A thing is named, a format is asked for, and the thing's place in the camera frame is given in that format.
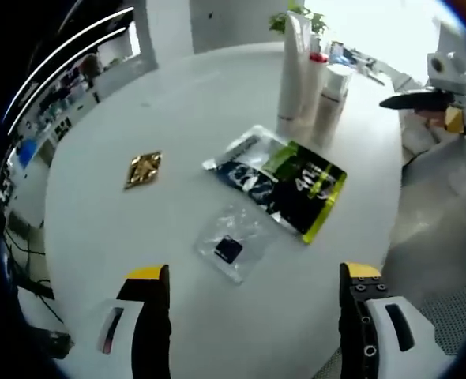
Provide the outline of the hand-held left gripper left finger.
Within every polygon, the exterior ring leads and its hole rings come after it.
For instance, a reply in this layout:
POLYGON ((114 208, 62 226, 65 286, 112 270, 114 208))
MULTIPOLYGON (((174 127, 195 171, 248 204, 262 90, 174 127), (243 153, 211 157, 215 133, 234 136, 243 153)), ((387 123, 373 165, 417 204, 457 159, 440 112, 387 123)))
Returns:
POLYGON ((97 340, 99 353, 113 358, 122 378, 169 378, 170 270, 168 265, 127 274, 97 340))

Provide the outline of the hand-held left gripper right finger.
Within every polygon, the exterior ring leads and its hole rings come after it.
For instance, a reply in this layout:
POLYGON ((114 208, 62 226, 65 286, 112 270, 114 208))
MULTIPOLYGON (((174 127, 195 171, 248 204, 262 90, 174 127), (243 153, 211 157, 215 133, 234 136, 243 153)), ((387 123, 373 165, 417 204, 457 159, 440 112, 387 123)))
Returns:
POLYGON ((339 302, 342 378, 440 377, 435 327, 376 268, 341 263, 339 302))

